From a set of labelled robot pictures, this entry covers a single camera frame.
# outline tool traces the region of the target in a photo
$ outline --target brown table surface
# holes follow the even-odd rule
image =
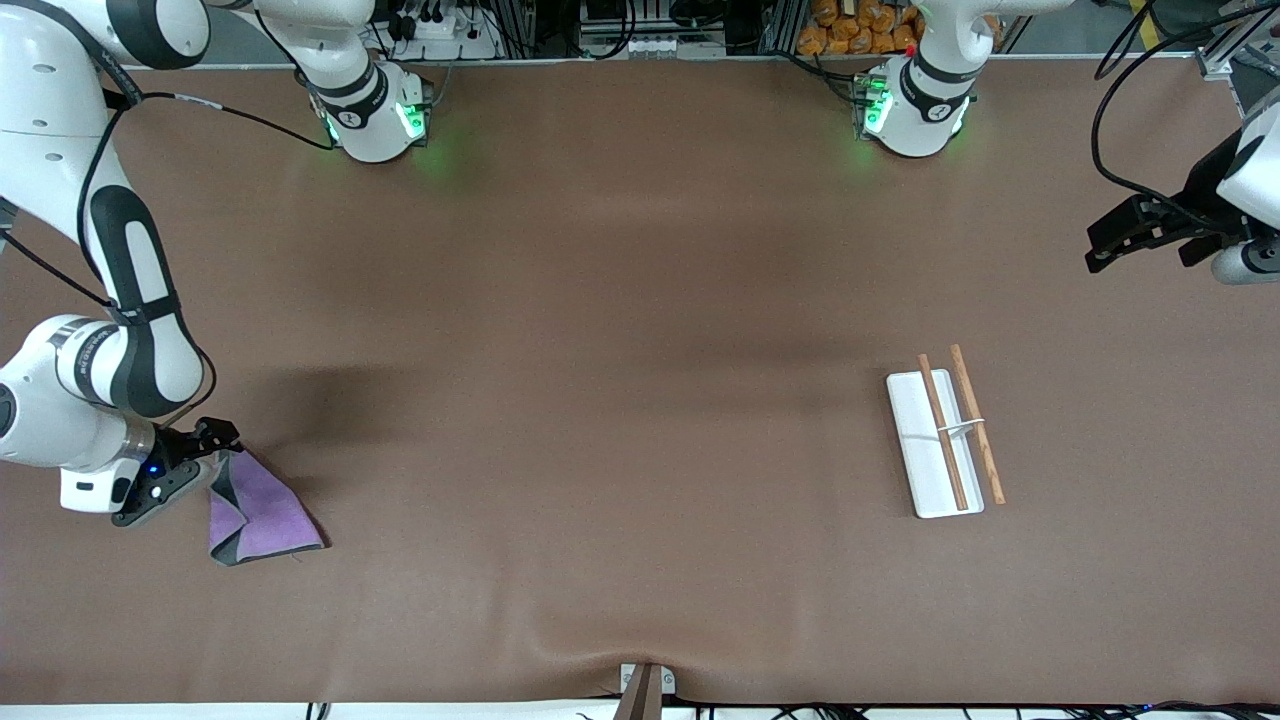
[[[378,167],[154,101],[118,147],[233,419],[333,548],[221,569],[3,469],[0,701],[1280,700],[1275,288],[1091,277],[1089,61],[1001,61],[940,156],[782,63],[460,69]],[[438,70],[429,70],[439,77]],[[319,135],[288,73],[148,74]],[[1105,150],[1238,123],[1151,63]],[[32,245],[87,278],[35,222]],[[92,311],[14,252],[4,347]],[[919,520],[884,375],[966,350],[1009,505]]]

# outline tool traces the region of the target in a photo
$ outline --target wooden stick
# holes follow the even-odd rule
[[[933,384],[933,369],[929,368],[929,356],[920,354],[920,374],[924,377],[924,392],[929,396],[929,407],[933,409],[933,424],[938,427],[938,442],[942,443],[942,459],[947,464],[947,475],[951,477],[951,495],[956,498],[956,510],[968,510],[969,501],[964,497],[964,486],[960,483],[960,466],[956,465],[956,451],[951,447],[951,430],[943,429],[947,424],[946,415],[942,414],[942,401],[938,398],[938,388]]]
[[[969,382],[969,369],[965,368],[964,355],[960,346],[951,346],[951,364],[955,365],[956,377],[960,378],[960,397],[964,398],[964,411],[969,414],[969,420],[982,418],[978,410],[978,397],[973,393],[973,383]],[[1000,484],[1000,473],[996,471],[996,456],[991,454],[991,441],[987,438],[987,423],[978,423],[978,452],[982,454],[982,469],[987,473],[987,482],[991,483],[991,496],[996,505],[1005,503],[1005,488]]]

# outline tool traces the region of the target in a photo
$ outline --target green led light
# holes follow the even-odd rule
[[[419,110],[417,108],[412,108],[412,106],[406,108],[406,106],[401,105],[399,102],[397,102],[396,104],[396,113],[399,115],[401,124],[404,126],[404,132],[407,132],[410,137],[421,137],[422,136],[422,111],[421,110]]]
[[[879,132],[884,128],[884,118],[888,117],[890,109],[893,106],[893,94],[884,91],[881,94],[881,100],[872,102],[867,109],[867,131]]]

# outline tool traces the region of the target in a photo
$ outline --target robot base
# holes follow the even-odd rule
[[[430,83],[416,73],[392,63],[378,64],[387,73],[390,85],[388,99],[367,119],[365,127],[347,127],[330,115],[319,97],[311,96],[311,108],[325,123],[335,147],[361,163],[385,163],[399,156],[408,147],[426,145],[435,100]]]
[[[942,150],[951,136],[960,132],[969,99],[955,111],[941,105],[948,115],[942,122],[924,119],[904,100],[900,78],[908,60],[905,55],[891,58],[867,74],[856,76],[854,99],[865,100],[865,104],[854,108],[854,127],[858,137],[876,138],[899,155],[925,158]]]

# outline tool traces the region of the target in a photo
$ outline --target black cable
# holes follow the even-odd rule
[[[1124,26],[1124,29],[1120,31],[1120,35],[1117,35],[1115,41],[1111,44],[1111,47],[1108,47],[1102,55],[1102,59],[1098,60],[1098,68],[1093,70],[1093,79],[1102,79],[1120,67],[1120,63],[1123,63],[1125,56],[1129,55],[1129,51],[1133,50],[1133,44],[1138,40],[1138,36],[1142,35],[1142,20],[1146,19],[1146,17],[1152,12],[1155,4],[1156,0],[1147,0],[1142,9],[1133,14],[1133,18],[1129,19],[1129,23]],[[1124,50],[1121,50],[1120,55],[1116,56],[1116,50],[1120,47],[1121,42],[1124,42]]]
[[[275,33],[271,32],[269,27],[266,27],[266,20],[262,19],[262,13],[257,12],[257,8],[253,8],[253,17],[257,18],[257,27],[262,28],[262,32],[266,33],[266,37],[271,40],[271,45],[275,45],[275,49],[279,50],[282,55],[288,58],[289,63],[294,68],[297,68],[298,72],[302,72],[302,65],[300,65],[297,59],[294,59],[293,55],[284,49],[284,45],[282,45],[280,41],[275,38]]]
[[[1001,55],[1009,55],[1014,51],[1014,46],[1018,45],[1018,41],[1021,40],[1024,35],[1027,35],[1027,28],[1032,26],[1032,20],[1034,19],[1036,15],[1023,17],[1023,24],[1018,28],[1018,35],[1005,41],[1005,46],[1000,50]]]
[[[27,256],[28,260],[31,260],[32,263],[40,265],[46,273],[49,273],[49,274],[54,275],[55,278],[58,278],[58,279],[63,281],[64,283],[67,283],[67,286],[70,287],[72,290],[74,290],[76,292],[83,295],[84,297],[88,297],[90,300],[92,300],[93,302],[97,302],[102,307],[110,307],[110,305],[111,305],[110,300],[108,300],[108,299],[105,299],[105,297],[95,293],[93,291],[88,290],[87,287],[82,286],[81,283],[78,283],[74,279],[72,279],[70,277],[68,277],[67,273],[63,273],[61,270],[59,270],[58,268],[55,268],[52,264],[50,264],[47,260],[45,260],[40,255],[37,255],[33,250],[28,249],[26,245],[23,245],[20,242],[18,242],[18,238],[15,238],[12,234],[9,234],[9,231],[0,229],[0,240],[4,240],[9,245],[14,246],[14,249],[18,252],[22,252],[23,255]]]
[[[849,102],[854,108],[856,108],[858,105],[860,105],[860,102],[858,100],[855,100],[852,95],[849,95],[847,92],[844,92],[844,91],[840,90],[840,86],[837,86],[836,81],[832,79],[832,77],[831,77],[832,73],[828,73],[826,69],[823,69],[822,60],[819,60],[817,55],[813,56],[813,64],[818,69],[818,72],[822,74],[823,82],[827,83],[827,90],[829,90],[836,97],[840,97],[841,100],[844,100],[845,102]]]
[[[1147,187],[1144,184],[1140,184],[1138,182],[1134,182],[1132,179],[1124,178],[1124,177],[1121,177],[1121,176],[1111,172],[1111,169],[1108,169],[1102,163],[1102,151],[1101,151],[1100,143],[1098,143],[1098,135],[1100,135],[1100,131],[1102,128],[1102,118],[1106,115],[1106,110],[1111,105],[1111,100],[1115,97],[1116,92],[1120,90],[1120,86],[1123,86],[1124,82],[1126,79],[1129,79],[1129,77],[1134,73],[1134,70],[1137,70],[1138,68],[1140,68],[1142,64],[1146,63],[1147,60],[1149,60],[1153,55],[1156,55],[1161,50],[1165,50],[1166,47],[1174,45],[1175,42],[1181,42],[1184,40],[1187,40],[1188,37],[1190,37],[1190,36],[1193,36],[1196,33],[1199,33],[1199,32],[1203,32],[1203,31],[1207,31],[1207,29],[1212,29],[1212,28],[1215,28],[1215,27],[1217,27],[1220,24],[1235,22],[1235,20],[1238,20],[1240,18],[1247,18],[1247,17],[1257,14],[1257,13],[1271,10],[1271,9],[1276,8],[1276,6],[1280,6],[1280,0],[1270,0],[1270,1],[1266,1],[1266,3],[1260,3],[1258,5],[1254,5],[1253,8],[1248,8],[1248,9],[1244,9],[1244,10],[1236,10],[1234,13],[1222,15],[1222,17],[1216,18],[1213,20],[1210,20],[1207,23],[1202,23],[1202,24],[1199,24],[1197,27],[1193,27],[1193,28],[1190,28],[1190,29],[1188,29],[1185,32],[1178,33],[1178,35],[1175,35],[1172,37],[1169,37],[1165,41],[1157,44],[1155,47],[1152,47],[1151,50],[1147,50],[1146,53],[1143,53],[1142,56],[1139,56],[1137,60],[1134,60],[1133,63],[1130,63],[1124,70],[1121,70],[1120,74],[1116,77],[1116,79],[1111,83],[1111,87],[1108,87],[1107,91],[1106,91],[1106,94],[1102,96],[1102,101],[1098,102],[1098,109],[1097,109],[1097,111],[1093,115],[1093,127],[1089,131],[1089,145],[1091,145],[1091,150],[1092,150],[1092,155],[1093,155],[1093,167],[1094,167],[1094,169],[1098,170],[1098,174],[1101,174],[1107,181],[1110,181],[1110,182],[1112,182],[1112,183],[1115,183],[1115,184],[1117,184],[1120,187],[1124,187],[1124,188],[1132,190],[1134,192],[1146,195],[1147,197],[1158,200],[1161,204],[1167,205],[1171,210],[1174,210],[1178,214],[1184,215],[1185,218],[1190,219],[1198,227],[1203,227],[1203,228],[1207,228],[1207,229],[1216,229],[1219,232],[1228,232],[1230,228],[1225,228],[1221,224],[1211,220],[1210,218],[1206,218],[1206,217],[1201,215],[1199,213],[1193,213],[1192,210],[1188,210],[1187,208],[1183,208],[1181,205],[1179,205],[1178,202],[1175,202],[1171,197],[1169,197],[1169,196],[1166,196],[1166,195],[1164,195],[1161,192],[1157,192],[1156,190],[1152,190],[1152,188],[1149,188],[1149,187]]]
[[[498,20],[493,19],[493,17],[490,17],[489,13],[484,12],[484,8],[479,8],[479,4],[477,4],[476,0],[472,0],[471,9],[472,10],[479,9],[480,14],[485,19],[485,24],[488,24],[493,29],[498,31],[498,35],[500,35],[503,38],[506,38],[507,42],[511,42],[512,45],[515,45],[516,47],[518,47],[521,58],[529,58],[529,53],[536,53],[538,51],[538,46],[535,46],[535,45],[526,45],[525,42],[521,42],[518,40],[516,40],[515,37],[512,37],[511,33],[508,33],[502,27],[502,24],[498,23]],[[472,19],[472,22],[475,22],[475,15],[474,14],[472,14],[471,19]],[[489,36],[489,40],[493,40],[493,35]]]
[[[596,58],[596,60],[608,60],[609,58],[616,56],[618,53],[626,50],[631,45],[631,41],[635,40],[636,23],[640,20],[636,13],[636,0],[627,0],[627,9],[631,10],[631,29],[628,29],[626,35],[623,35],[622,38],[618,40],[618,44],[614,45],[612,50],[609,50],[604,55],[600,55],[599,58]]]
[[[371,20],[369,23],[369,27],[372,28],[372,31],[374,31],[374,38],[378,40],[378,49],[381,50],[383,58],[387,58],[388,60],[390,60],[392,59],[392,51],[388,50],[387,49],[387,44],[383,42],[383,31],[378,29],[378,26],[374,24]]]
[[[174,100],[184,100],[184,97],[179,96],[179,97],[174,97]],[[197,105],[204,105],[204,102],[197,102]],[[260,117],[257,117],[257,115],[255,115],[252,113],[246,113],[244,110],[237,110],[236,108],[232,108],[232,106],[228,106],[228,105],[221,105],[221,104],[218,104],[216,109],[221,110],[223,113],[228,113],[230,115],[236,115],[237,118],[244,118],[246,120],[252,120],[252,122],[255,122],[255,123],[257,123],[260,126],[269,127],[269,128],[271,128],[271,129],[274,129],[276,132],[283,132],[284,135],[287,135],[287,136],[297,140],[298,142],[305,142],[305,143],[310,145],[311,147],[315,147],[316,150],[333,150],[334,149],[334,146],[333,146],[332,142],[329,145],[324,145],[321,142],[316,142],[316,141],[311,140],[310,137],[307,137],[305,135],[294,132],[294,131],[292,131],[292,129],[289,129],[287,127],[278,126],[278,124],[273,123],[271,120],[269,120],[266,118],[260,118]]]
[[[627,49],[636,35],[636,23],[639,22],[639,14],[636,13],[635,0],[627,0],[627,9],[631,13],[631,27],[627,29],[627,18],[622,17],[618,23],[618,28],[622,29],[622,36],[618,42],[609,49],[608,53],[600,56],[591,55],[586,50],[582,50],[572,38],[573,35],[573,22],[570,19],[570,10],[577,0],[563,0],[561,3],[561,38],[564,41],[564,49],[572,53],[577,58],[586,58],[590,60],[608,60],[609,58],[617,56],[620,53]]]
[[[801,70],[804,70],[804,72],[806,72],[806,73],[809,73],[812,76],[823,77],[823,78],[828,78],[828,79],[841,79],[841,81],[845,81],[845,82],[852,82],[854,81],[854,76],[852,74],[833,73],[833,72],[829,72],[829,70],[823,70],[820,68],[815,68],[814,65],[810,65],[809,63],[805,63],[799,55],[795,55],[794,53],[787,53],[786,50],[771,50],[768,54],[778,56],[778,58],[786,58],[787,60],[791,61],[792,65],[800,68]],[[818,60],[818,56],[814,55],[814,61],[817,61],[817,60]]]

